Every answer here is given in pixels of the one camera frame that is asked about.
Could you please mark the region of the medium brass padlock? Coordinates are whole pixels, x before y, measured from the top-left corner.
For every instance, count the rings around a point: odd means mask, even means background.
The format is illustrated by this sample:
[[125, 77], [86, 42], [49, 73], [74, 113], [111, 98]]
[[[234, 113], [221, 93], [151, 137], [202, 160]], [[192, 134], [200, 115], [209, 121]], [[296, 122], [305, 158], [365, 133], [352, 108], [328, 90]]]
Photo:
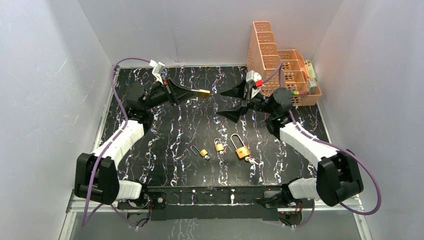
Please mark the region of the medium brass padlock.
[[202, 99], [209, 98], [211, 95], [211, 91], [205, 89], [192, 89], [191, 92], [194, 94], [194, 97]]

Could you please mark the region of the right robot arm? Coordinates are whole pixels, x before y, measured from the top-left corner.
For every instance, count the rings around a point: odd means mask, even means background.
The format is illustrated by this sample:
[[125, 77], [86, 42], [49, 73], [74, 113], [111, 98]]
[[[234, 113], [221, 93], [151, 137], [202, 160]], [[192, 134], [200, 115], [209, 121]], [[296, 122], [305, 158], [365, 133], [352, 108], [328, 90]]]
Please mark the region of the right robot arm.
[[316, 177], [296, 178], [282, 184], [278, 198], [282, 204], [295, 207], [301, 199], [322, 200], [333, 207], [361, 193], [364, 189], [357, 161], [350, 151], [320, 143], [291, 119], [292, 92], [279, 87], [270, 96], [259, 92], [259, 84], [242, 80], [220, 95], [241, 100], [240, 105], [217, 111], [217, 115], [237, 123], [248, 110], [268, 114], [266, 127], [278, 140], [290, 145], [316, 169]]

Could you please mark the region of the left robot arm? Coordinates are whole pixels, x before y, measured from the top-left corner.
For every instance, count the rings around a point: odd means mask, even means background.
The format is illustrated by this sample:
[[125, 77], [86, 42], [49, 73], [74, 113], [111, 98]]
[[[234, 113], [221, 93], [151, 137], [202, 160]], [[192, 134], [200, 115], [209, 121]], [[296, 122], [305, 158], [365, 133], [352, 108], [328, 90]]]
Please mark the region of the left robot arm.
[[177, 84], [171, 79], [155, 81], [149, 89], [134, 83], [127, 89], [125, 113], [119, 129], [91, 153], [81, 153], [76, 161], [74, 194], [82, 199], [110, 205], [130, 200], [137, 208], [149, 203], [143, 184], [135, 180], [120, 180], [117, 168], [130, 148], [150, 129], [152, 108], [165, 103], [177, 106], [197, 97], [201, 91]]

